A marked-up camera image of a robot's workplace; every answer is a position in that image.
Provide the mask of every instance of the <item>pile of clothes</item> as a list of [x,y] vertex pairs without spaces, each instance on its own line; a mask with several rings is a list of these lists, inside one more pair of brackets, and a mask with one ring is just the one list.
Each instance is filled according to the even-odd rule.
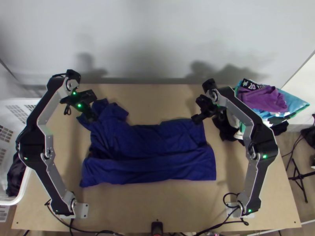
[[[289,124],[287,120],[309,106],[308,102],[275,86],[258,84],[249,79],[241,80],[234,91],[238,99],[258,114],[275,135],[285,132]],[[220,130],[222,140],[243,140],[245,125],[229,110],[222,112],[213,122]]]

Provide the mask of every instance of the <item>blue cloth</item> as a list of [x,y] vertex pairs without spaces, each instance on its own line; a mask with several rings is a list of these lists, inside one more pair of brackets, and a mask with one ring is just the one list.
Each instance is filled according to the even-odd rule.
[[90,154],[82,166],[81,187],[167,179],[215,180],[215,157],[203,125],[191,119],[159,125],[129,125],[128,112],[106,99],[93,103],[98,120],[78,121],[91,131]]

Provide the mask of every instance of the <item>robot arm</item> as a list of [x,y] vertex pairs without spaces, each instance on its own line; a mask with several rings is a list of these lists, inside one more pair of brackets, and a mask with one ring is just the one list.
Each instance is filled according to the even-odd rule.
[[25,129],[16,143],[19,158],[40,178],[51,197],[51,208],[62,218],[87,217],[88,204],[77,203],[74,194],[67,190],[54,164],[53,134],[46,123],[59,103],[67,103],[83,112],[87,119],[95,118],[89,103],[96,100],[91,90],[76,92],[81,76],[73,70],[50,78],[47,92],[29,115]]
[[229,109],[243,124],[243,140],[246,147],[248,168],[244,190],[237,196],[240,215],[256,212],[261,206],[259,198],[268,166],[278,155],[278,146],[273,131],[267,127],[260,116],[241,102],[231,87],[217,88],[213,79],[202,85],[206,95],[196,99],[201,114],[192,117],[195,123],[211,117],[223,109]]

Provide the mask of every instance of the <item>white wall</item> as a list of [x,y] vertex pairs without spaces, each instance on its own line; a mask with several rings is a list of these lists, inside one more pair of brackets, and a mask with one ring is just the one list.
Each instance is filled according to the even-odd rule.
[[28,97],[32,97],[32,95],[0,63],[0,100]]
[[2,0],[0,58],[32,84],[72,68],[281,87],[315,49],[314,9],[313,0]]
[[288,122],[288,130],[300,131],[313,124],[315,113],[315,55],[283,86],[284,91],[310,103],[310,106],[298,113]]

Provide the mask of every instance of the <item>white plastic basket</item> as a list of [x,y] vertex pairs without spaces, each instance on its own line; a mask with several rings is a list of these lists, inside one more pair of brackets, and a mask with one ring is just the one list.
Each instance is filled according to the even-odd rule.
[[39,98],[12,98],[0,101],[0,205],[15,205],[23,197],[31,169],[26,168],[19,194],[8,197],[7,173],[16,153],[15,141],[26,125],[26,119]]

